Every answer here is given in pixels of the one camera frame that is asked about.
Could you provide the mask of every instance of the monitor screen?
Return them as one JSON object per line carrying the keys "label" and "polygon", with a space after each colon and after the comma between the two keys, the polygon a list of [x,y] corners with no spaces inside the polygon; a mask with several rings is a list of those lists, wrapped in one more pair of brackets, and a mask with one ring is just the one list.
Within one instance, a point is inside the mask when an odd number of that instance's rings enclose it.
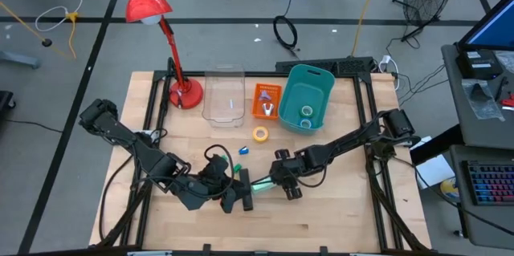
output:
{"label": "monitor screen", "polygon": [[495,47],[514,47],[514,0],[491,17],[466,42],[467,44]]}

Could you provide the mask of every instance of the red desk lamp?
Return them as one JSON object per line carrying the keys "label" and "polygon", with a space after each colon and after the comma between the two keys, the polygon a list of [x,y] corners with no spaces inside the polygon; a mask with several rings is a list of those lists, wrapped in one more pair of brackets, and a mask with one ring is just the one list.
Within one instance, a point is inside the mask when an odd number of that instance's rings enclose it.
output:
{"label": "red desk lamp", "polygon": [[195,79],[188,79],[182,74],[182,66],[178,58],[177,46],[171,26],[164,19],[164,15],[173,11],[166,0],[128,0],[127,22],[141,20],[144,24],[157,24],[164,32],[171,46],[173,54],[175,79],[177,80],[169,89],[169,101],[178,108],[194,108],[202,101],[202,85]]}

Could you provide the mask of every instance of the orange box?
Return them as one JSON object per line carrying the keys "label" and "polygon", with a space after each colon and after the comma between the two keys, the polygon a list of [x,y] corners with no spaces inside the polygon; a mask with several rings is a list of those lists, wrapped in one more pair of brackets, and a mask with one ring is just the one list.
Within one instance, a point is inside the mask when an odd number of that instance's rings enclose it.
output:
{"label": "orange box", "polygon": [[[261,91],[266,91],[271,100],[259,100]],[[276,120],[279,118],[279,103],[282,95],[282,87],[276,84],[257,83],[255,85],[254,101],[251,108],[251,114],[258,119]],[[263,104],[273,104],[273,110],[270,116],[266,116]]]}

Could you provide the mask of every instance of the tape roll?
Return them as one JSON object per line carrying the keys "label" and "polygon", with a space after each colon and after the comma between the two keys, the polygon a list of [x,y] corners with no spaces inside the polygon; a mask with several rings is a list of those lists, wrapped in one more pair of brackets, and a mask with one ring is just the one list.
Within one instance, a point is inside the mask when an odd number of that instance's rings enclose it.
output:
{"label": "tape roll", "polygon": [[310,106],[303,106],[301,109],[300,109],[300,114],[301,116],[303,117],[311,117],[312,114],[313,114],[313,110]]}
{"label": "tape roll", "polygon": [[265,127],[254,128],[253,137],[254,137],[254,140],[257,140],[259,143],[266,141],[267,138],[269,137],[269,135],[270,135],[270,133],[267,131],[267,128],[265,128]]}
{"label": "tape roll", "polygon": [[312,121],[310,121],[309,119],[302,119],[300,121],[300,127],[302,128],[311,128],[312,126]]}

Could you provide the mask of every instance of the wooden tabletop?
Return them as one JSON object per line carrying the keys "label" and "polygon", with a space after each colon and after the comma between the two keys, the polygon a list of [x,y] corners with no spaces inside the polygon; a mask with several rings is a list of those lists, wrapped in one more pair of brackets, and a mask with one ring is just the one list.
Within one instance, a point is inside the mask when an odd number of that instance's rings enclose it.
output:
{"label": "wooden tabletop", "polygon": [[[132,129],[141,129],[149,98],[152,72],[134,72],[128,87],[120,121]],[[373,90],[378,110],[398,107],[393,78],[387,74],[373,74]],[[288,148],[291,152],[311,144],[324,144],[359,127],[355,91],[351,79],[336,79],[330,95],[325,126],[314,136],[301,136],[288,132],[277,121],[257,120],[251,115],[251,101],[256,83],[282,84],[286,78],[246,78],[246,113],[239,128],[212,128],[202,117],[203,104],[190,110],[179,110],[170,105],[164,128],[169,135],[161,141],[161,149],[173,152],[193,166],[193,173],[206,165],[204,150],[212,144],[228,148],[235,164],[250,171],[255,180],[268,174],[274,151]],[[157,94],[153,124],[161,88]],[[368,100],[362,84],[365,108]],[[252,139],[257,126],[268,128],[268,141],[259,144]],[[238,150],[247,146],[250,153],[240,156]],[[398,157],[410,161],[406,148],[397,148]],[[129,154],[123,148],[112,151],[106,180],[126,160]],[[419,198],[414,171],[408,165],[390,161],[390,176],[398,213],[412,232],[430,247],[428,231]],[[128,165],[115,178],[108,191],[104,217],[107,233],[124,212],[133,165]],[[317,183],[321,175],[305,178]],[[371,191],[365,172],[363,148],[356,148],[339,156],[328,167],[324,184],[316,189],[302,188],[303,197],[288,201],[284,191],[275,187],[254,196],[254,210],[243,212],[241,201],[230,214],[224,214],[217,201],[208,201],[196,211],[188,211],[173,195],[153,189],[146,227],[144,249],[149,250],[201,250],[210,243],[212,250],[273,250],[317,252],[327,246],[330,252],[378,252],[377,229],[373,214]],[[384,211],[384,222],[389,247],[393,247],[390,222]],[[133,218],[131,243],[135,241],[139,211]],[[90,243],[97,243],[98,214]]]}

